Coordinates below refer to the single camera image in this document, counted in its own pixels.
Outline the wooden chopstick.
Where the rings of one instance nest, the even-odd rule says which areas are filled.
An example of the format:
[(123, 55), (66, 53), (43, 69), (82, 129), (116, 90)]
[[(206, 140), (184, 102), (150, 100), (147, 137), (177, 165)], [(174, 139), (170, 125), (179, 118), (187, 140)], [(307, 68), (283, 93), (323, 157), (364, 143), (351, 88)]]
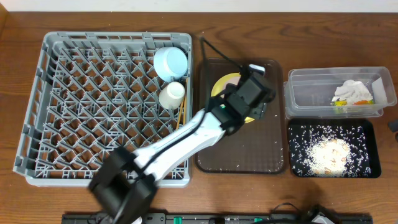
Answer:
[(182, 115), (182, 124), (185, 125), (186, 123), (186, 115), (187, 115), (187, 97), (185, 96), (183, 101), (183, 115)]
[(183, 99), (183, 101), (181, 102), (180, 107), (179, 107), (177, 125), (176, 125), (175, 130), (178, 130), (178, 129), (179, 129), (180, 120), (181, 120), (181, 117), (182, 117), (183, 106), (184, 106), (184, 99)]

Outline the white cup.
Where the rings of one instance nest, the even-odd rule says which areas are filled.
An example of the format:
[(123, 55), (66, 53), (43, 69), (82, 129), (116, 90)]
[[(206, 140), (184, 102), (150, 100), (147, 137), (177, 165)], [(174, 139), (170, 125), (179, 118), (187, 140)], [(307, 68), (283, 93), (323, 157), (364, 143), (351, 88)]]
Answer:
[(177, 109), (185, 96), (185, 87), (179, 82), (169, 83), (159, 94), (160, 105), (167, 110)]

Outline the light blue bowl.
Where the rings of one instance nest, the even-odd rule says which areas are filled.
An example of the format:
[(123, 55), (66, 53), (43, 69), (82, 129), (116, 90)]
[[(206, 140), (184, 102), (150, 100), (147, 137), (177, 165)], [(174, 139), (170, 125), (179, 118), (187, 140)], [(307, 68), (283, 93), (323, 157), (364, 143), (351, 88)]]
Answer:
[(188, 70), (188, 58), (177, 47), (162, 47), (154, 55), (154, 69), (165, 82), (183, 77)]

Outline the green orange snack wrapper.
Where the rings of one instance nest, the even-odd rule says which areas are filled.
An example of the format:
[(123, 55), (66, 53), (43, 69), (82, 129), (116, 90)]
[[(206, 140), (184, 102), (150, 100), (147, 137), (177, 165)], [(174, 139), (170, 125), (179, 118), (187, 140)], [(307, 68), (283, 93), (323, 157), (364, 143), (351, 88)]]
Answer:
[(359, 101), (350, 101), (347, 100), (336, 100), (332, 101), (332, 106), (353, 106), (353, 105), (373, 105), (374, 100), (359, 100)]

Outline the white napkin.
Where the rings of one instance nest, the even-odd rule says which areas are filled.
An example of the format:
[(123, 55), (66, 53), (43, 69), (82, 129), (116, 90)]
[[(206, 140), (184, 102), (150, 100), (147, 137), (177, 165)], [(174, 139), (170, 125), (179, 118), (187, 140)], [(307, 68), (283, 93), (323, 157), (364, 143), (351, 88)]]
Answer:
[(332, 101), (336, 100), (347, 100), (347, 102), (350, 102), (359, 100), (374, 100), (374, 98), (363, 82), (347, 80), (342, 86), (336, 88)]

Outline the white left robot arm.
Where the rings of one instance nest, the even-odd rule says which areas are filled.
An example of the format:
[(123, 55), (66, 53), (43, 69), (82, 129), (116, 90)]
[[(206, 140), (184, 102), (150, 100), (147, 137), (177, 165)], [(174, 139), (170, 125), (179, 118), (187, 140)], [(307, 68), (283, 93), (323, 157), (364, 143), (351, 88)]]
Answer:
[(149, 209), (159, 182), (178, 164), (234, 134), (250, 113), (275, 98), (264, 85), (229, 84), (211, 96), (186, 125), (166, 138), (133, 152), (115, 149), (88, 188), (114, 223), (134, 223)]

